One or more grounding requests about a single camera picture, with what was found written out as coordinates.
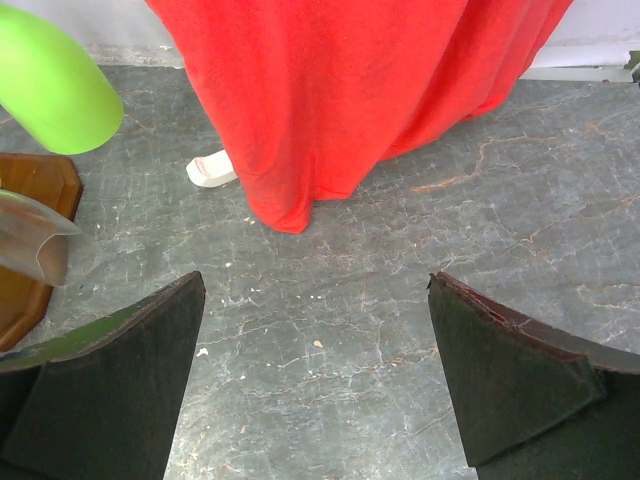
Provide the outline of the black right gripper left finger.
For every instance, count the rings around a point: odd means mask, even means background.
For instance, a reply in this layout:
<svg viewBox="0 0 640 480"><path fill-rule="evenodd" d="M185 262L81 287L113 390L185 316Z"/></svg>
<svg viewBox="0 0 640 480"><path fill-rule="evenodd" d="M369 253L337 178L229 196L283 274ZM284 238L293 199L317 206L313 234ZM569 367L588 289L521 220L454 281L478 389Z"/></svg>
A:
<svg viewBox="0 0 640 480"><path fill-rule="evenodd" d="M203 318L200 272L1 356L4 479L161 479Z"/></svg>

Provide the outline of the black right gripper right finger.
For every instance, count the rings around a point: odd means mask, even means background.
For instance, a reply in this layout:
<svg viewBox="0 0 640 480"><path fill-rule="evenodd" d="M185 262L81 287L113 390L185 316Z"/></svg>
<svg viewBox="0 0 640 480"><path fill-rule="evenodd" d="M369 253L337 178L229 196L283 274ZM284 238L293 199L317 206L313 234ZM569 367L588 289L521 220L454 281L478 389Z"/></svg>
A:
<svg viewBox="0 0 640 480"><path fill-rule="evenodd" d="M466 461L481 479L636 479L639 357L438 272L429 310Z"/></svg>

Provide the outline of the clear wine glass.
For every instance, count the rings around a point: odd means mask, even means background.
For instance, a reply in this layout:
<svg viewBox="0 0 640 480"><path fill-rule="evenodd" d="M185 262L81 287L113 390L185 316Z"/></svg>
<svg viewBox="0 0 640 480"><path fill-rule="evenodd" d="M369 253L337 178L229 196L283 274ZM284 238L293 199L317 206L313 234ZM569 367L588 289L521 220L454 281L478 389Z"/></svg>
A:
<svg viewBox="0 0 640 480"><path fill-rule="evenodd" d="M71 220L24 195L1 191L1 265L51 286L83 273L91 258L86 236Z"/></svg>

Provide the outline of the gold wire glass rack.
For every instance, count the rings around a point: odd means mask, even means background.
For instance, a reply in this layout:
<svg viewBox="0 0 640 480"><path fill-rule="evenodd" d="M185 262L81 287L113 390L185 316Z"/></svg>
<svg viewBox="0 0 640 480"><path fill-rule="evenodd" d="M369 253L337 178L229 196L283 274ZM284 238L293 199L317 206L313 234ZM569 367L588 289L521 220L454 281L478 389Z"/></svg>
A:
<svg viewBox="0 0 640 480"><path fill-rule="evenodd" d="M64 156L1 155L1 350L10 350L44 317L64 280L83 185Z"/></svg>

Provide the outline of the green plastic goblet front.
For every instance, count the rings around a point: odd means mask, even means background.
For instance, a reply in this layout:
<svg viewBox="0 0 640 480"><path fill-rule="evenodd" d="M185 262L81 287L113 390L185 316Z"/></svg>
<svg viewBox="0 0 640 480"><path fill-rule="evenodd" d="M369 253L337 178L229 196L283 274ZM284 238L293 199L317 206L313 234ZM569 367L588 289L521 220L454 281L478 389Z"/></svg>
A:
<svg viewBox="0 0 640 480"><path fill-rule="evenodd" d="M46 150L61 155L104 145L124 119L119 95L80 44L5 2L1 106Z"/></svg>

